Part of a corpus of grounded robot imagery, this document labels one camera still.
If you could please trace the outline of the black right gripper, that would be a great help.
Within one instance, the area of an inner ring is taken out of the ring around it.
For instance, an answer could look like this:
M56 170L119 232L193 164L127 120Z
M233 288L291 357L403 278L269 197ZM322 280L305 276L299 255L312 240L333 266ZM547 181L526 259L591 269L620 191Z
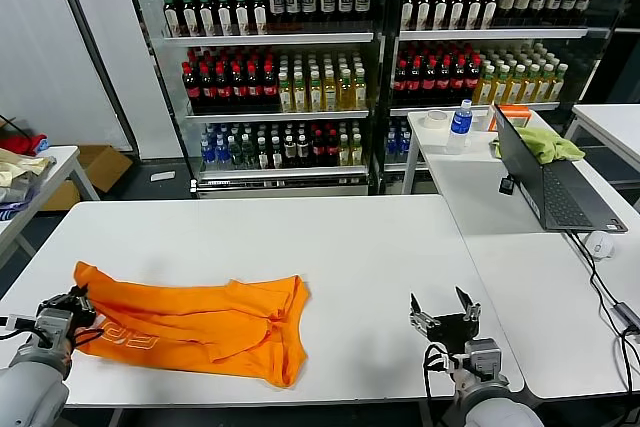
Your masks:
M465 344L479 333L481 304L474 302L460 287L456 286L455 290L464 314L448 314L433 319L421 310L417 299L411 293L409 321L415 329L427 329L427 339L444 345L449 353L463 353Z

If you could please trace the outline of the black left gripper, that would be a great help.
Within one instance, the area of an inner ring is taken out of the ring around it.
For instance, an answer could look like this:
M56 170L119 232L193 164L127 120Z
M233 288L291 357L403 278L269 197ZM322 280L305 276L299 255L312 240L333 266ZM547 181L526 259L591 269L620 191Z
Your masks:
M40 309L65 310L68 314L67 332L90 328L96 319L96 311L86 297L87 287L73 286L67 293L58 294L40 303Z

